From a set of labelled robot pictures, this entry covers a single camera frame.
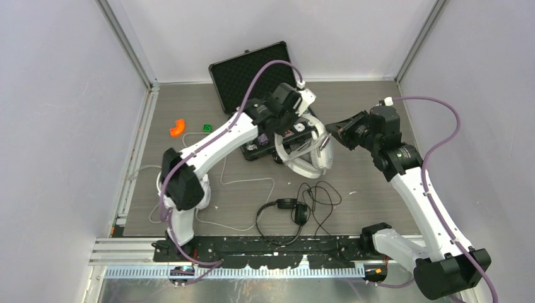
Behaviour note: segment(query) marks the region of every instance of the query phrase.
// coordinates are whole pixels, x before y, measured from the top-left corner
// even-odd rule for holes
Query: gray wooden table
[[[312,108],[324,123],[346,119],[361,110],[369,110],[378,100],[388,96],[399,96],[393,81],[363,82],[311,82],[307,87],[316,95]],[[396,105],[401,116],[403,140],[414,143],[403,104]],[[162,154],[170,147],[177,151],[183,148],[182,138],[172,138],[169,129],[177,119],[184,119],[185,133],[201,132],[203,124],[212,124],[213,129],[221,126],[226,117],[221,109],[212,84],[162,85],[156,103],[153,120],[144,149],[141,165],[161,165]],[[203,135],[190,135],[187,144],[193,144]],[[223,181],[272,177],[275,188],[271,200],[295,197],[299,185],[307,182],[314,185],[318,180],[330,182],[342,195],[343,202],[333,211],[324,224],[331,234],[359,234],[362,227],[379,222],[391,224],[400,234],[419,234],[409,210],[402,199],[385,181],[383,175],[373,166],[370,153],[363,149],[349,151],[335,143],[332,169],[320,179],[306,179],[292,172],[284,165],[273,162],[270,156],[254,162],[246,161],[240,151],[232,152],[226,163]],[[250,227],[258,208],[266,202],[271,181],[257,181],[222,185],[222,161],[208,173],[212,197],[207,209],[199,212],[199,218],[230,225],[238,229]],[[146,169],[139,173],[132,199],[124,235],[163,235],[165,223],[150,223],[149,212],[158,202],[155,181],[158,171]],[[318,219],[324,218],[330,206],[317,207]],[[290,221],[288,211],[268,209],[261,218],[262,231],[273,235],[290,235],[296,232],[296,225]],[[317,224],[310,219],[303,234],[313,234]],[[223,227],[195,221],[197,235],[257,235],[255,228],[237,232]]]

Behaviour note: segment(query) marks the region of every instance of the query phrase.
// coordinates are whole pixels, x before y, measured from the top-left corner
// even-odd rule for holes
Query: orange object
[[[177,126],[175,128],[169,129],[171,137],[178,137],[184,132],[185,122],[184,119],[177,120]]]

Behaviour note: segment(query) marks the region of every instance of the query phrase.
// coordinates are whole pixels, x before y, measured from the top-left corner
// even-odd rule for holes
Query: tangled black cord
[[[329,186],[337,195],[338,195],[338,202],[336,203],[333,203],[332,201],[332,197],[331,195],[329,194],[329,191],[323,187],[323,186],[320,186],[319,184],[321,183],[324,183],[326,184],[327,186]],[[305,189],[301,192],[301,189],[303,188],[303,186],[307,186],[308,189]],[[327,194],[327,198],[329,199],[329,202],[326,203],[324,201],[319,201],[317,199],[317,191],[318,189],[320,189],[321,191],[324,191],[326,194]],[[305,198],[305,193],[308,194],[308,197],[310,199],[312,199],[312,206],[310,206],[308,203],[307,203],[307,199]],[[301,184],[301,186],[299,186],[299,190],[297,191],[297,199],[299,199],[299,195],[301,195],[302,197],[302,200],[303,202],[309,207],[309,210],[310,212],[312,213],[312,218],[314,218],[314,221],[316,221],[316,223],[318,224],[318,227],[316,228],[316,231],[314,232],[314,238],[317,236],[317,233],[319,231],[319,229],[322,229],[325,233],[327,233],[327,235],[331,235],[324,227],[323,227],[323,224],[325,223],[325,221],[327,221],[327,219],[332,215],[332,212],[334,211],[334,207],[336,205],[340,205],[342,203],[342,196],[340,195],[340,193],[336,190],[336,188],[334,188],[330,183],[328,183],[327,181],[318,181],[316,182],[316,184],[314,186],[310,186],[308,183],[303,183]],[[315,215],[315,211],[316,211],[316,203],[317,204],[322,204],[322,205],[330,205],[331,206],[331,211],[329,212],[329,214],[323,219],[323,221],[318,221],[318,219],[316,218],[316,215]],[[293,221],[293,210],[292,210],[292,213],[290,214],[290,218],[291,220]]]

